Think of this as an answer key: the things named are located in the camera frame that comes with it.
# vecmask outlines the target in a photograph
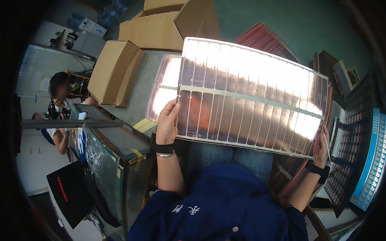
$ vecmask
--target person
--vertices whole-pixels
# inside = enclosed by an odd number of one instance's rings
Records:
[[[161,111],[156,145],[174,143],[182,107],[173,100]],[[319,136],[313,160],[320,168],[327,161],[322,140]],[[266,184],[271,165],[271,153],[192,142],[187,183],[193,184],[185,188],[175,153],[157,153],[159,189],[139,213],[128,240],[308,240],[301,212],[320,176],[307,173],[279,207]]]
[[[32,115],[32,120],[44,120],[45,119],[45,116],[44,116],[44,113],[39,113],[39,112],[35,112],[33,115]],[[43,129],[37,129],[37,130],[40,130],[40,132],[42,133],[42,135],[44,136],[44,138],[52,145],[55,145],[54,141],[52,140],[51,136],[48,134],[47,132],[47,129],[43,128]]]
[[[58,72],[51,78],[48,92],[52,101],[48,106],[47,114],[51,119],[68,119],[73,104],[98,105],[98,102],[93,97],[88,97],[84,102],[81,102],[80,98],[68,98],[70,86],[66,72]],[[49,128],[46,130],[59,153],[64,155],[68,149],[70,128]]]

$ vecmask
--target blue printed panel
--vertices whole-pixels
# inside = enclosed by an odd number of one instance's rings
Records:
[[[386,115],[374,111],[369,153],[350,202],[366,211],[383,175],[386,155]]]

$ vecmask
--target silver bracelet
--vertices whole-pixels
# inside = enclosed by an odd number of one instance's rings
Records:
[[[175,154],[176,152],[173,150],[173,153],[172,154],[160,154],[158,152],[156,152],[156,155],[157,157],[171,157]]]

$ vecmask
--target blue shirt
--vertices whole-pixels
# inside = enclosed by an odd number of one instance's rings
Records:
[[[189,196],[157,190],[128,240],[308,240],[303,215],[271,202],[268,186],[244,168],[205,168]]]

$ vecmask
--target metal frame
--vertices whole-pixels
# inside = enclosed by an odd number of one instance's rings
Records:
[[[50,128],[76,128],[76,127],[112,127],[123,126],[119,120],[28,120],[23,119],[22,129],[50,129]]]

